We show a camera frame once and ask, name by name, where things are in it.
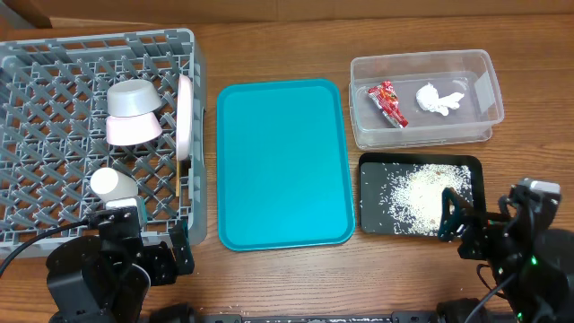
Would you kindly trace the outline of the white rice grains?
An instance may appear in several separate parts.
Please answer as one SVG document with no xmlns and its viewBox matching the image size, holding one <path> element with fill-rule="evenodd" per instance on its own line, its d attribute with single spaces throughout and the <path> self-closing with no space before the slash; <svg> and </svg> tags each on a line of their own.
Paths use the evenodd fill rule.
<svg viewBox="0 0 574 323">
<path fill-rule="evenodd" d="M 454 189 L 467 202 L 473 200 L 469 167 L 448 164 L 382 165 L 384 183 L 378 205 L 383 227 L 395 235 L 435 236 L 442 215 L 442 191 Z"/>
</svg>

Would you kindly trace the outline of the white paper cup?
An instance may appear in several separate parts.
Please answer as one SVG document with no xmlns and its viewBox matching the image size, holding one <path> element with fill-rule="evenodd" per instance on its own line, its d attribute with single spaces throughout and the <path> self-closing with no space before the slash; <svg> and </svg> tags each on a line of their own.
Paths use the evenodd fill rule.
<svg viewBox="0 0 574 323">
<path fill-rule="evenodd" d="M 138 187 L 134 179 L 108 167 L 100 168 L 92 174 L 90 187 L 103 202 L 138 195 Z"/>
</svg>

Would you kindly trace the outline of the wooden chopstick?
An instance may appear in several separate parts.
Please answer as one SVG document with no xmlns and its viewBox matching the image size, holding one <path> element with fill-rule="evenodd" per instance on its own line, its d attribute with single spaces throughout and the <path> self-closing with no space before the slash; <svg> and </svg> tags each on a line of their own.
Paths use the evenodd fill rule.
<svg viewBox="0 0 574 323">
<path fill-rule="evenodd" d="M 181 174 L 181 162 L 176 161 L 176 188 L 175 188 L 175 196 L 180 197 L 180 175 Z"/>
</svg>

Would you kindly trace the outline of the white paper napkin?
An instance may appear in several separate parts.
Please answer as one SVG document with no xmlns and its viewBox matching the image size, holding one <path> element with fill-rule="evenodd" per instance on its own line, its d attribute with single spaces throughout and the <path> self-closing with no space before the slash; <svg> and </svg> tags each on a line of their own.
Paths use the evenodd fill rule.
<svg viewBox="0 0 574 323">
<path fill-rule="evenodd" d="M 440 97 L 438 90 L 431 83 L 427 83 L 415 93 L 415 99 L 422 110 L 439 113 L 443 117 L 447 116 L 451 110 L 459 109 L 459 102 L 464 97 L 465 95 L 461 92 L 453 92 Z"/>
</svg>

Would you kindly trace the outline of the red snack wrapper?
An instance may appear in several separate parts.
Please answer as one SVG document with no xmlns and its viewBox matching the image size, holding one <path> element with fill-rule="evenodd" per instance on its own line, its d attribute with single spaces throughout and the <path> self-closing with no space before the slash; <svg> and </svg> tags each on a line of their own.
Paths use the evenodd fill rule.
<svg viewBox="0 0 574 323">
<path fill-rule="evenodd" d="M 390 81 L 384 81 L 369 88 L 367 94 L 393 127 L 405 128 L 408 126 L 407 119 L 399 109 L 399 99 Z"/>
</svg>

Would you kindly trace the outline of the pink small bowl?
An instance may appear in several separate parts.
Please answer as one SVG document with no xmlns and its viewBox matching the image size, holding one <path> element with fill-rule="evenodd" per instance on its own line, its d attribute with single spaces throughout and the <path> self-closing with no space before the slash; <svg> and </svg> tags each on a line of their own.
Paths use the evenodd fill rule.
<svg viewBox="0 0 574 323">
<path fill-rule="evenodd" d="M 106 140 L 116 146 L 129 146 L 149 142 L 162 133 L 155 115 L 150 112 L 135 117 L 106 118 Z"/>
</svg>

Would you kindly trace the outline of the large white round plate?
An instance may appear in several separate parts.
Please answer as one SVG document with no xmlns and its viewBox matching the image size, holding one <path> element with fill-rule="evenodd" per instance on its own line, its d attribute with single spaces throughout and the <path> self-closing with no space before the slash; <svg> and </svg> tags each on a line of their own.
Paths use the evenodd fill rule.
<svg viewBox="0 0 574 323">
<path fill-rule="evenodd" d="M 178 79 L 176 119 L 176 158 L 179 162 L 189 157 L 193 124 L 193 82 L 181 74 Z"/>
</svg>

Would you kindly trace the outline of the grey-green small bowl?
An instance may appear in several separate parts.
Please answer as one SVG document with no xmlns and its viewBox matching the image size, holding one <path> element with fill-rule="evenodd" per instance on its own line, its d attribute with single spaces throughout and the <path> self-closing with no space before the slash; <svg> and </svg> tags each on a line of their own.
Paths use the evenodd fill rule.
<svg viewBox="0 0 574 323">
<path fill-rule="evenodd" d="M 108 89 L 107 104 L 113 117 L 136 117 L 154 112 L 161 106 L 161 97 L 150 81 L 131 79 Z"/>
</svg>

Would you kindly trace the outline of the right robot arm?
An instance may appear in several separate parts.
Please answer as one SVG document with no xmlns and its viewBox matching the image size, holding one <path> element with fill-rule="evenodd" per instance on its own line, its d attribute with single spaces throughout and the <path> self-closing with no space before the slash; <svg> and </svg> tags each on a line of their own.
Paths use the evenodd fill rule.
<svg viewBox="0 0 574 323">
<path fill-rule="evenodd" d="M 573 233 L 551 226 L 560 202 L 559 184 L 528 178 L 496 213 L 444 189 L 439 239 L 460 239 L 458 255 L 490 268 L 495 285 L 481 299 L 439 303 L 433 321 L 571 322 Z"/>
</svg>

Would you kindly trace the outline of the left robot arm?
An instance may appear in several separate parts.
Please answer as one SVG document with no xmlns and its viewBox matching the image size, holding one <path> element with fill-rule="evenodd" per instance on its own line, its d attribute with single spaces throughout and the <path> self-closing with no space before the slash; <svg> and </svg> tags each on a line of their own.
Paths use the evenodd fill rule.
<svg viewBox="0 0 574 323">
<path fill-rule="evenodd" d="M 185 220 L 169 229 L 170 244 L 148 246 L 134 206 L 91 213 L 87 221 L 96 236 L 70 240 L 46 261 L 58 307 L 52 322 L 136 322 L 151 287 L 194 271 Z"/>
</svg>

